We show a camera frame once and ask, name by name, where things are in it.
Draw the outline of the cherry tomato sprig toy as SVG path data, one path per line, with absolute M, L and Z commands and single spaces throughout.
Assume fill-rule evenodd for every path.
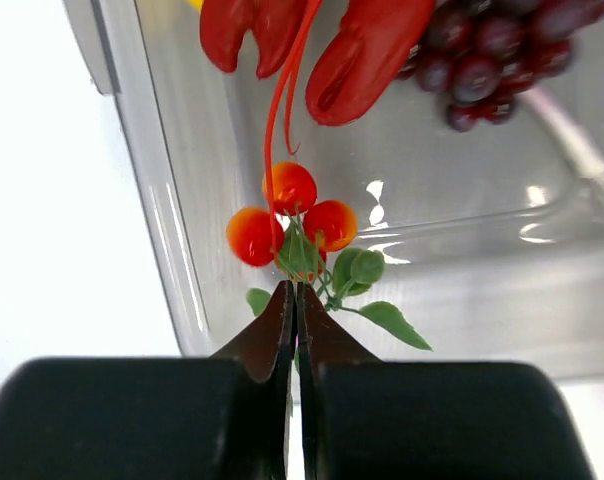
M 414 349 L 432 349 L 392 303 L 344 304 L 379 283 L 386 267 L 382 252 L 352 245 L 358 233 L 352 207 L 320 201 L 312 174 L 295 162 L 269 165 L 263 193 L 266 209 L 244 207 L 228 221 L 227 244 L 238 260 L 254 268 L 273 266 L 293 283 L 311 287 L 328 312 L 355 314 Z

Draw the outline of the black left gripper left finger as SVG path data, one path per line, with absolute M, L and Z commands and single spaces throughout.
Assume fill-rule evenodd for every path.
M 0 479 L 282 479 L 295 292 L 208 358 L 41 358 L 0 390 Z

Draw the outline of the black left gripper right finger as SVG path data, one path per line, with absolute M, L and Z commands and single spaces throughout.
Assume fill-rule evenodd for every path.
M 518 362 L 385 362 L 296 298 L 309 479 L 590 479 L 556 387 Z

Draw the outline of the clear dotted zip top bag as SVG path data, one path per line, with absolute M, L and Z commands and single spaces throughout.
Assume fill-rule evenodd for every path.
M 592 185 L 604 210 L 604 153 L 590 134 L 544 87 L 533 87 L 519 97 L 559 145 L 577 177 Z

